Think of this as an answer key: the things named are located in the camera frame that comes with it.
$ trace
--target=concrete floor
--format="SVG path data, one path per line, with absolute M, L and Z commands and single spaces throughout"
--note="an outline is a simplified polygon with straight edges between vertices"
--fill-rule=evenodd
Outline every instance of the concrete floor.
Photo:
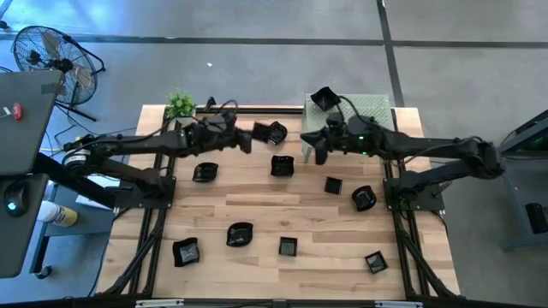
M 548 40 L 548 3 L 542 0 L 385 4 L 393 39 Z M 14 0 L 3 20 L 15 31 L 40 24 L 67 33 L 125 36 L 382 38 L 373 0 Z M 0 65 L 16 68 L 10 44 L 0 41 Z M 176 87 L 190 92 L 198 103 L 214 96 L 241 104 L 302 104 L 305 93 L 321 86 L 336 92 L 388 94 L 393 101 L 382 46 L 84 45 L 108 68 L 100 74 L 92 100 L 81 106 L 100 119 L 81 121 L 98 133 L 135 126 L 142 104 L 164 104 L 165 95 Z M 396 48 L 395 54 L 405 106 L 419 108 L 426 136 L 474 134 L 498 143 L 546 109 L 546 49 Z M 67 126 L 66 116 L 55 111 L 48 131 L 53 135 Z M 61 141 L 82 134 L 75 128 Z M 515 230 L 502 181 L 456 181 L 444 192 L 444 200 L 462 294 L 547 306 L 548 251 L 504 253 L 498 247 Z M 53 240 L 46 263 L 54 265 L 54 274 L 43 281 L 30 276 L 27 258 L 20 276 L 0 280 L 0 302 L 87 296 L 106 239 L 102 234 Z M 31 286 L 40 292 L 26 293 Z

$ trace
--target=fan blade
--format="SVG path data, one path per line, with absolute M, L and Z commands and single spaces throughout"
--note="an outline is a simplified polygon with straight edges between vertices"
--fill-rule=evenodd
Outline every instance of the fan blade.
M 92 75 L 86 70 L 86 68 L 73 63 L 74 68 L 70 70 L 70 73 L 73 75 L 78 83 L 81 84 L 86 89 L 92 87 Z
M 61 59 L 61 55 L 59 55 L 59 39 L 57 39 L 53 34 L 42 33 L 42 44 L 44 44 L 45 50 L 52 59 Z

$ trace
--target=desk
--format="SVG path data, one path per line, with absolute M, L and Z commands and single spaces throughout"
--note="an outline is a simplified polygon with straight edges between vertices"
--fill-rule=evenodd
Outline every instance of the desk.
M 163 105 L 145 105 L 137 134 L 161 126 Z M 401 131 L 422 136 L 419 112 L 396 109 Z M 381 181 L 384 167 L 378 158 L 332 153 L 327 164 L 304 164 L 301 154 L 301 115 L 238 115 L 236 125 L 251 129 L 254 121 L 279 121 L 289 131 L 278 147 L 253 142 L 253 152 L 215 151 L 176 161 L 177 189 L 168 211 L 153 296 L 155 298 L 211 299 L 404 299 L 402 273 L 391 213 L 386 210 Z M 295 157 L 295 174 L 282 179 L 270 175 L 272 155 Z M 153 155 L 131 156 L 130 164 L 151 167 Z M 202 162 L 219 165 L 210 184 L 192 182 L 194 167 Z M 429 169 L 426 158 L 408 169 Z M 324 192 L 325 177 L 343 180 L 342 194 Z M 378 202 L 357 213 L 350 203 L 354 189 L 371 185 Z M 132 209 L 116 220 L 98 280 L 98 292 L 110 287 L 134 256 L 143 210 Z M 458 293 L 455 270 L 444 226 L 430 212 L 417 212 L 423 254 L 447 287 Z M 249 246 L 225 245 L 234 222 L 252 222 Z M 297 257 L 278 256 L 280 236 L 299 239 Z M 173 241 L 197 237 L 198 264 L 173 266 Z M 381 251 L 389 268 L 368 272 L 364 257 Z M 140 278 L 143 288 L 146 259 Z M 419 290 L 416 266 L 410 262 Z

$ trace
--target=wooden table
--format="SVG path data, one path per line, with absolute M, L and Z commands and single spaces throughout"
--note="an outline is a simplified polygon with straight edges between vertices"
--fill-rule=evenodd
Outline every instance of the wooden table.
M 161 126 L 163 105 L 144 105 L 137 134 Z M 411 136 L 423 136 L 419 112 L 396 108 L 397 125 Z M 304 164 L 300 115 L 238 115 L 236 125 L 251 129 L 254 121 L 280 121 L 289 131 L 280 146 L 253 142 L 253 152 L 227 149 L 176 161 L 177 189 L 168 211 L 158 260 L 154 297 L 212 299 L 404 299 L 402 273 L 391 213 L 386 210 L 378 158 L 332 153 L 327 164 Z M 292 178 L 270 175 L 272 155 L 295 157 Z M 133 155 L 130 164 L 151 167 L 153 155 Z M 201 162 L 219 165 L 213 183 L 192 182 Z M 429 169 L 428 159 L 413 160 L 408 169 Z M 324 192 L 325 177 L 343 180 L 342 194 Z M 377 194 L 374 208 L 357 213 L 350 195 L 370 185 Z M 132 209 L 116 220 L 98 280 L 104 291 L 135 254 L 143 210 Z M 447 287 L 458 293 L 444 226 L 430 212 L 417 212 L 423 254 Z M 226 246 L 227 228 L 251 222 L 253 241 L 240 248 Z M 299 239 L 296 258 L 278 256 L 281 236 Z M 175 268 L 174 241 L 197 237 L 198 264 Z M 364 257 L 381 251 L 389 265 L 373 275 Z M 140 288 L 146 280 L 147 262 Z M 410 262 L 414 287 L 416 266 Z

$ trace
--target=metal bracket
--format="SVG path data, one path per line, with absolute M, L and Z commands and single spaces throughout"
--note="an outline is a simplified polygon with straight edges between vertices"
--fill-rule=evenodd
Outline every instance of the metal bracket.
M 141 208 L 141 209 L 169 209 L 173 202 L 176 186 L 175 176 L 163 176 L 162 185 L 164 195 L 160 198 L 148 192 L 142 192 L 136 185 L 122 181 L 120 187 L 129 187 L 127 190 L 115 190 L 115 206 L 119 208 Z
M 388 210 L 444 210 L 444 199 L 439 193 L 438 185 L 430 185 L 418 192 L 415 198 L 402 202 L 398 193 L 399 179 L 384 179 L 384 196 Z
M 375 307 L 378 308 L 422 308 L 422 303 L 419 302 L 404 302 L 404 301 L 376 301 Z
M 137 300 L 135 308 L 183 307 L 185 299 L 147 299 Z

